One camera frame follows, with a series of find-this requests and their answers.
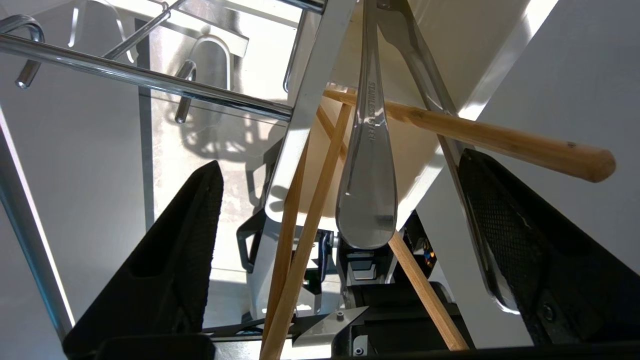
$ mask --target screw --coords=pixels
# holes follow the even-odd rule
[[[548,302],[542,305],[542,316],[548,321],[553,322],[556,319],[556,314],[554,313],[553,307]]]

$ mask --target metal hook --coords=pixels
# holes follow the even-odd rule
[[[213,35],[204,35],[199,37],[198,40],[196,40],[196,43],[193,44],[193,47],[191,48],[191,52],[189,53],[189,58],[184,62],[184,64],[182,64],[182,67],[180,68],[180,70],[178,70],[178,73],[176,73],[175,77],[195,81],[196,63],[191,59],[193,59],[193,55],[196,49],[200,47],[200,45],[206,42],[212,42],[214,44],[217,44],[225,52],[225,55],[227,57],[227,90],[231,90],[232,88],[231,76],[233,74],[231,52],[229,51],[227,44],[224,41],[222,41],[221,38],[215,37]],[[190,106],[191,106],[191,99],[187,97],[180,98],[178,111],[176,111],[175,113],[175,121],[178,124],[183,124],[187,120],[187,113],[189,112]]]
[[[116,17],[116,25],[118,26],[118,30],[120,32],[120,37],[122,37],[122,41],[126,40],[127,37],[124,34],[124,28],[122,27],[122,20],[120,20],[120,14],[118,10],[107,0],[77,0],[74,5],[74,12],[71,18],[71,34],[69,35],[69,43],[67,44],[69,47],[74,47],[76,41],[79,40],[80,36],[83,33],[84,26],[84,13],[86,11],[86,4],[90,1],[95,3],[99,3],[104,5],[107,9],[110,9]],[[129,62],[134,63],[135,58],[138,57],[138,54],[132,54],[133,50],[127,50],[127,58]]]
[[[44,33],[36,19],[26,15],[13,15],[0,20],[0,33],[10,33],[19,28],[27,28],[32,41],[44,42]],[[16,86],[21,89],[28,89],[29,86],[31,86],[33,78],[35,78],[38,73],[39,68],[39,62],[27,60],[18,78],[15,80]]]

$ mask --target wooden dowel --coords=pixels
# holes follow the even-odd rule
[[[356,95],[344,92],[325,90],[324,96],[344,104],[356,103]],[[394,102],[385,102],[385,109],[391,119],[592,183],[607,179],[616,170],[616,160],[606,149],[545,138]]]
[[[329,120],[329,116],[326,114],[322,107],[318,108],[317,112],[318,120],[320,120],[320,125],[324,129],[324,132],[329,137],[329,139],[333,138],[333,129],[335,128]],[[344,142],[340,144],[340,159],[344,161],[347,158],[347,146],[344,145]]]
[[[300,205],[300,193],[302,192],[302,180],[305,173],[305,162],[307,161],[307,148],[309,140],[302,150],[296,173],[293,175],[289,192],[284,199],[282,210],[282,226],[280,227],[280,237],[276,248],[276,258],[273,263],[273,273],[271,276],[271,287],[269,288],[269,301],[267,303],[267,315],[264,318],[264,332],[262,339],[266,339],[269,328],[273,321],[273,316],[278,306],[278,300],[282,294],[289,265],[291,264],[291,250],[293,249],[293,238],[296,232],[296,220],[298,219],[298,206]]]
[[[444,305],[442,305],[442,302],[438,299],[438,295],[433,291],[431,284],[427,281],[424,273],[415,262],[413,254],[406,247],[402,237],[400,237],[397,231],[393,237],[391,237],[389,246],[396,255],[398,263],[402,266],[404,273],[409,278],[411,285],[413,285],[413,289],[418,293],[422,305],[424,305],[427,313],[429,313],[429,316],[436,325],[436,328],[438,328],[438,332],[440,332],[449,350],[469,349],[467,342],[462,337],[462,334],[460,334],[456,324],[451,320],[451,316],[449,316]]]
[[[296,248],[293,263],[291,264],[289,275],[282,290],[280,301],[278,301],[273,322],[269,328],[268,335],[262,338],[265,343],[262,353],[260,354],[260,360],[276,360],[280,358],[280,354],[282,353],[282,347],[284,346],[284,341],[289,331],[289,322],[296,308],[300,286],[304,280],[305,270],[307,269],[307,263],[311,255],[311,249],[313,248],[318,224],[320,223],[320,217],[324,208],[324,200],[326,199],[329,186],[333,179],[335,164],[338,160],[342,137],[344,137],[350,113],[351,108],[349,106],[343,106],[340,109],[340,115],[338,115],[335,131],[331,138],[331,144],[324,159],[316,190],[311,198],[311,205],[309,206],[305,226],[302,229],[302,234],[298,241],[298,247]]]

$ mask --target stainless steel spoon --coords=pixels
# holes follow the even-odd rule
[[[358,102],[338,192],[336,222],[359,249],[386,244],[396,230],[397,190],[378,59],[376,0],[365,0]]]

